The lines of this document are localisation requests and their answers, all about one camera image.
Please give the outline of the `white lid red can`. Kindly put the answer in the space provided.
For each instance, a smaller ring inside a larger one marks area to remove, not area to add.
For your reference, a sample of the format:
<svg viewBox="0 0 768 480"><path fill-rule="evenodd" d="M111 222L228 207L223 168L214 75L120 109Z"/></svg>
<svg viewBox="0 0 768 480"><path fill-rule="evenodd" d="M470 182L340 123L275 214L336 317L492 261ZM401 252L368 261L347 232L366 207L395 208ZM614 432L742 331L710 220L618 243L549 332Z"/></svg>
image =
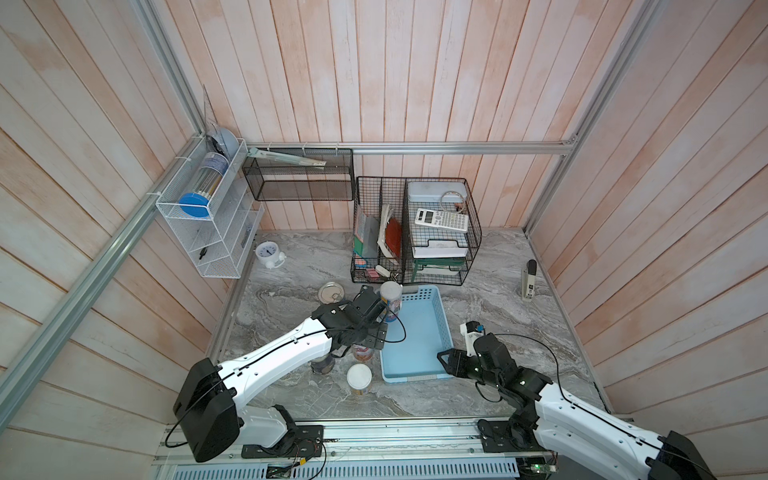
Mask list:
<svg viewBox="0 0 768 480"><path fill-rule="evenodd" d="M370 347L354 345L352 348L352 353L356 361L365 363L373 358L375 351Z"/></svg>

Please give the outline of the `silver can blue label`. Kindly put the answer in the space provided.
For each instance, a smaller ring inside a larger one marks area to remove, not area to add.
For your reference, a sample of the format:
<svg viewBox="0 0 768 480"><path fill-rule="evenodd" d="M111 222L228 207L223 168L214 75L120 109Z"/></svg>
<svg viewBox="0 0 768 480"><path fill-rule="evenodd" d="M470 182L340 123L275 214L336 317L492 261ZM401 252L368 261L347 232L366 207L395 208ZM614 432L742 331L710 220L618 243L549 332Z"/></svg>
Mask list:
<svg viewBox="0 0 768 480"><path fill-rule="evenodd" d="M341 284L329 281L318 290L318 299L323 304L334 304L345 299L345 290Z"/></svg>

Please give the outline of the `silver can dark label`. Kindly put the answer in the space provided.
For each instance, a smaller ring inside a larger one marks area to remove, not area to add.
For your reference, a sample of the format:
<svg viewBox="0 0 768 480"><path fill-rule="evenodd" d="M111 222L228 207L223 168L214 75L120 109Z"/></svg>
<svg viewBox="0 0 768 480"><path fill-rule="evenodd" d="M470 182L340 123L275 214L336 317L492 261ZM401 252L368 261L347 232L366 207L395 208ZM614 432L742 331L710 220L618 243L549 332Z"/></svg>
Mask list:
<svg viewBox="0 0 768 480"><path fill-rule="evenodd" d="M310 362L311 370L315 374L327 375L335 366L336 359L332 354L320 357Z"/></svg>

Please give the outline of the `white lid colourful can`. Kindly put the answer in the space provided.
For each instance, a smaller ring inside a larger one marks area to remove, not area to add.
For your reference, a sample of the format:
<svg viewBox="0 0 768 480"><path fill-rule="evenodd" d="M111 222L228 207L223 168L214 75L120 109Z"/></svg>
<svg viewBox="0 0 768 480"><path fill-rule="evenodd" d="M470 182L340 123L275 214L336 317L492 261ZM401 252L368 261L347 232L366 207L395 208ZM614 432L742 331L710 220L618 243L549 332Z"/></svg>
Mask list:
<svg viewBox="0 0 768 480"><path fill-rule="evenodd" d="M395 281L387 281L381 285L380 296L386 303L384 311L384 321L387 323L395 322L398 318L403 286Z"/></svg>

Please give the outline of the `light blue plastic basket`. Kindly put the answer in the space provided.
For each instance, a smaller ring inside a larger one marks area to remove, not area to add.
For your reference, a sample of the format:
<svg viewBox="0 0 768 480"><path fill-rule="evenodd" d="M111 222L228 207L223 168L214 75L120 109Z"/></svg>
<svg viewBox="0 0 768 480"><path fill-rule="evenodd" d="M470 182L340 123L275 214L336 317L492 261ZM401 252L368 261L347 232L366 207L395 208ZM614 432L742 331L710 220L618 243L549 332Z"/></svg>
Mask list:
<svg viewBox="0 0 768 480"><path fill-rule="evenodd" d="M401 297L400 324L390 322L380 353L387 383L447 379L438 354L453 348L452 336L437 286L420 285Z"/></svg>

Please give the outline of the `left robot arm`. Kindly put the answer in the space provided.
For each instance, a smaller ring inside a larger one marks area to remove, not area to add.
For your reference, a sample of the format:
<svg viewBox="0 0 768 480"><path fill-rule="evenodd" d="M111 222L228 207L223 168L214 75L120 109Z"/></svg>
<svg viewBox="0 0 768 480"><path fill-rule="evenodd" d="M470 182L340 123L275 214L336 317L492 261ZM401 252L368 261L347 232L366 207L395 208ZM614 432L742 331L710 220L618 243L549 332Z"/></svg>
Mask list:
<svg viewBox="0 0 768 480"><path fill-rule="evenodd" d="M174 426L184 435L169 449L187 446L196 462L208 462L239 439L265 455L301 451L305 437L282 405L249 405L259 393L298 367L353 346L381 350L387 302L370 286L350 301L322 304L297 327L241 357L219 364L205 357L188 371L173 404Z"/></svg>

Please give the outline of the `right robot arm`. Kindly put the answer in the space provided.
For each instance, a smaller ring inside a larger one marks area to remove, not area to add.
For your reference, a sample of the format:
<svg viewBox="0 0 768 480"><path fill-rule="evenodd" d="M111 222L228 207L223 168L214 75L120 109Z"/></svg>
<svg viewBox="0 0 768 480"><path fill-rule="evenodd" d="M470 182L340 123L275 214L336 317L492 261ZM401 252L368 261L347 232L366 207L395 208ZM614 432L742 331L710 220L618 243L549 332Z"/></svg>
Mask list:
<svg viewBox="0 0 768 480"><path fill-rule="evenodd" d="M476 322L463 350L438 353L445 372L495 388L512 415L481 419L486 453L564 455L606 479L711 479L713 473L686 436L642 429L567 392L550 377L518 365L507 346Z"/></svg>

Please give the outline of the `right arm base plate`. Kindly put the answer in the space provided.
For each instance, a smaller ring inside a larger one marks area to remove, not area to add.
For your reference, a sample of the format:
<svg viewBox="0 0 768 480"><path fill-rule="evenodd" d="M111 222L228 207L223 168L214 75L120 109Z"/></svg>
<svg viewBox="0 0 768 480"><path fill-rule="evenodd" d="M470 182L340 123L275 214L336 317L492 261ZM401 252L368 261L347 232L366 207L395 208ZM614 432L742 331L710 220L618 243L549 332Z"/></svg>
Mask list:
<svg viewBox="0 0 768 480"><path fill-rule="evenodd" d="M480 419L476 426L484 453L554 453L554 450L546 448L537 439L539 423L539 420L523 421L513 418Z"/></svg>

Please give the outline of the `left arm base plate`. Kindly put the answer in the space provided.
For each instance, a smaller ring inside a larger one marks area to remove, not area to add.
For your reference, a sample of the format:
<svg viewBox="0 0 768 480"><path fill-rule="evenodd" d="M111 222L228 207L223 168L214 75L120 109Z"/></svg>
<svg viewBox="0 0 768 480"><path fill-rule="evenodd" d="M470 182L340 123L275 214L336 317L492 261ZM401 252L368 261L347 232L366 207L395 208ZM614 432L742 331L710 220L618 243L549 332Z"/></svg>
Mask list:
<svg viewBox="0 0 768 480"><path fill-rule="evenodd" d="M324 427L320 424L289 427L286 435L273 447L244 445L243 459L312 459L323 455Z"/></svg>

